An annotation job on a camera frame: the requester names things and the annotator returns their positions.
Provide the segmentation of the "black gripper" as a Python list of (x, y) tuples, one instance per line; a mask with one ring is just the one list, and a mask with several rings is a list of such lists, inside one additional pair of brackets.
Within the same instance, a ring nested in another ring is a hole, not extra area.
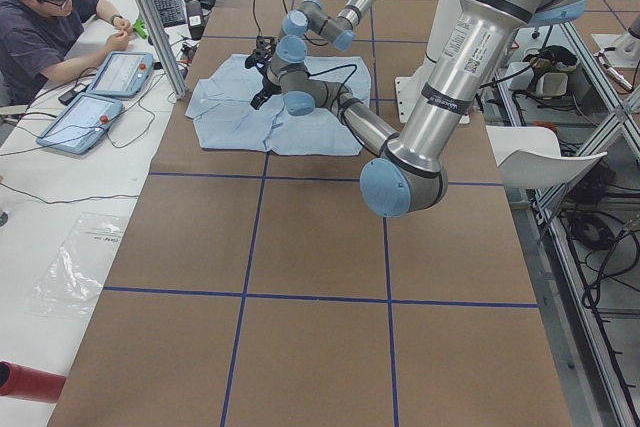
[(280, 86), (272, 82), (269, 78), (264, 77), (262, 79), (262, 90), (254, 95), (250, 101), (250, 105), (253, 109), (259, 110), (261, 106), (266, 103), (271, 96), (280, 94)]

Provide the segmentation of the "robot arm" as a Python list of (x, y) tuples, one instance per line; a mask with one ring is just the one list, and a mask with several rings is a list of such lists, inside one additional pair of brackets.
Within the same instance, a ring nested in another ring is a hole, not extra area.
[(299, 39), (311, 32), (339, 51), (346, 51), (355, 39), (355, 30), (376, 0), (344, 0), (335, 12), (321, 0), (302, 0), (283, 18), (278, 43), (285, 37)]
[(318, 0), (304, 0), (283, 19), (274, 50), (261, 59), (247, 59), (245, 65), (262, 76), (254, 108), (278, 95), (293, 116), (318, 108), (331, 111), (373, 154), (360, 175), (365, 203), (379, 216), (400, 217), (427, 209), (445, 195), (448, 180), (440, 155), (514, 32), (574, 20), (583, 14), (586, 0), (459, 0), (460, 15), (399, 131), (346, 85), (313, 79), (305, 64), (307, 32), (346, 50), (375, 1), (349, 0), (338, 15), (330, 16)]

